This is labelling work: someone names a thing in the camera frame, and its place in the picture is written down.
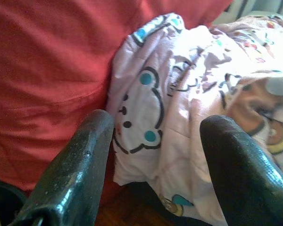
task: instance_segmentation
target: blanket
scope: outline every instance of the blanket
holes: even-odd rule
[[[283,171],[283,20],[244,17],[187,30],[179,15],[156,17],[118,51],[108,96],[114,180],[147,181],[177,216],[227,225],[200,123],[232,117]]]

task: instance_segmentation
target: white blanket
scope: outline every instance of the white blanket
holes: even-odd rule
[[[107,105],[116,122],[117,183],[147,181],[172,213],[227,225],[199,135],[200,122],[213,114],[242,121],[238,124],[283,166],[283,150],[272,146],[271,153],[268,135],[277,131],[269,121],[270,112],[283,130],[283,26],[271,18],[262,18],[259,24],[251,19],[253,23],[246,17],[247,24],[186,30],[180,16],[168,14],[128,36],[113,61]],[[256,126],[247,127],[240,120],[246,115],[236,114],[233,106],[243,102],[248,90],[256,99],[258,89],[267,90],[266,103],[275,95],[279,98],[267,113],[258,113],[266,109],[257,108],[247,112],[256,118]]]

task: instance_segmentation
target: red cushion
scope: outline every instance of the red cushion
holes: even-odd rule
[[[0,179],[34,188],[80,121],[104,108],[111,59],[129,33],[169,12],[188,28],[208,25],[229,3],[0,1]],[[117,190],[112,174],[103,196]]]

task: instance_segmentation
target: teal ear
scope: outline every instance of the teal ear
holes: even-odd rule
[[[189,202],[185,198],[183,198],[181,195],[174,195],[172,198],[172,203],[182,205],[182,206],[194,206],[193,203]]]

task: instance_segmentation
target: red fabric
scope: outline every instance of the red fabric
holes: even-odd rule
[[[129,33],[169,12],[188,28],[209,25],[229,3],[0,1],[0,179],[33,189],[80,121],[104,108],[110,62]],[[116,190],[112,173],[104,194]]]

